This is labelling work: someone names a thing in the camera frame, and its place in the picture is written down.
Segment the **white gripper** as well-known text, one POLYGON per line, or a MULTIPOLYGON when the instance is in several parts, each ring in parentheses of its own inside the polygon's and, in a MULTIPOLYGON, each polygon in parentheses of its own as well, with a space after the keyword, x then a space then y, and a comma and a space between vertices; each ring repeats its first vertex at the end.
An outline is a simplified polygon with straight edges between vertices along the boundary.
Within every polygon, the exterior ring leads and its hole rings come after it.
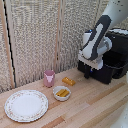
POLYGON ((92 67, 92 68, 95 68, 95 69, 97 69, 97 70, 99 70, 99 69, 101 69, 102 66, 103 66, 103 60, 102 60, 101 57, 98 57, 97 59, 91 61, 91 60, 87 60, 87 59, 82 55, 82 53, 79 52, 79 53, 78 53, 78 59, 79 59, 80 61, 82 61, 84 64, 87 64, 87 65, 85 65, 85 73, 84 73, 84 77, 85 77, 86 79, 88 79, 89 76, 90 76, 90 69, 91 69, 91 67, 92 67))

